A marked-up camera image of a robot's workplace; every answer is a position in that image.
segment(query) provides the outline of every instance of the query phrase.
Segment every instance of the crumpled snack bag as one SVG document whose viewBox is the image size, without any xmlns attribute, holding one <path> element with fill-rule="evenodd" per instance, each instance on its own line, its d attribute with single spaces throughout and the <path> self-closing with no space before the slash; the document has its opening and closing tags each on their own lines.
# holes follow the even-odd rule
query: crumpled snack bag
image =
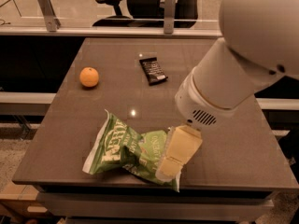
<svg viewBox="0 0 299 224">
<path fill-rule="evenodd" d="M 96 137 L 83 172 L 94 175 L 122 167 L 133 175 L 178 191 L 179 175 L 169 182 L 155 176 L 166 137 L 164 131 L 139 134 L 107 112 L 107 120 Z"/>
</svg>

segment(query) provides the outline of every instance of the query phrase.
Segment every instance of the tabletop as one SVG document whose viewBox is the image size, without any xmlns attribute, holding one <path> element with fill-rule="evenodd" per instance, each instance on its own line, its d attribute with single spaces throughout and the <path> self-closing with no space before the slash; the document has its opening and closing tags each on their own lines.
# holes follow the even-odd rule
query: tabletop
<svg viewBox="0 0 299 224">
<path fill-rule="evenodd" d="M 156 187 L 123 169 L 88 175 L 83 164 L 107 118 L 105 109 L 138 133 L 165 130 L 184 120 L 174 97 L 213 39 L 86 38 L 13 177 L 18 184 L 76 187 Z M 157 57 L 168 80 L 149 86 L 139 59 Z M 83 67 L 99 72 L 85 89 Z M 254 96 L 183 168 L 180 189 L 298 189 L 298 184 Z"/>
</svg>

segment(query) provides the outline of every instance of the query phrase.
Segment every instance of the orange ball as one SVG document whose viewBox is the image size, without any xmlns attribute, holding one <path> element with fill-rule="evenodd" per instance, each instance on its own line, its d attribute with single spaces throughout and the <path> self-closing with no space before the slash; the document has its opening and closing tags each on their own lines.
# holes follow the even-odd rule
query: orange ball
<svg viewBox="0 0 299 224">
<path fill-rule="evenodd" d="M 99 82 L 99 74 L 94 68 L 85 67 L 82 69 L 79 79 L 83 86 L 93 87 Z"/>
</svg>

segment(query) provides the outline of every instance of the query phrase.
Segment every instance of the orange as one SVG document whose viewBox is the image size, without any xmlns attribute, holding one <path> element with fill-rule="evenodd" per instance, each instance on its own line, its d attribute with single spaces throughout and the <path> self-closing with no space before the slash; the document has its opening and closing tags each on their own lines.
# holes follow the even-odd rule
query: orange
<svg viewBox="0 0 299 224">
<path fill-rule="evenodd" d="M 99 74 L 94 68 L 85 67 L 82 69 L 79 79 L 83 86 L 93 87 L 99 82 Z"/>
</svg>

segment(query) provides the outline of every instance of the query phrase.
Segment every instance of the white robotic arm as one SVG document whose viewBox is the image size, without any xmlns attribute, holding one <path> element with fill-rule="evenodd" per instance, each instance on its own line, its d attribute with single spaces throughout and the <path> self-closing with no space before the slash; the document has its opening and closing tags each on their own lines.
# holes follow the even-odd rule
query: white robotic arm
<svg viewBox="0 0 299 224">
<path fill-rule="evenodd" d="M 217 127 L 253 93 L 299 74 L 299 0 L 222 0 L 223 38 L 181 85 L 176 103 L 193 128 Z"/>
</svg>

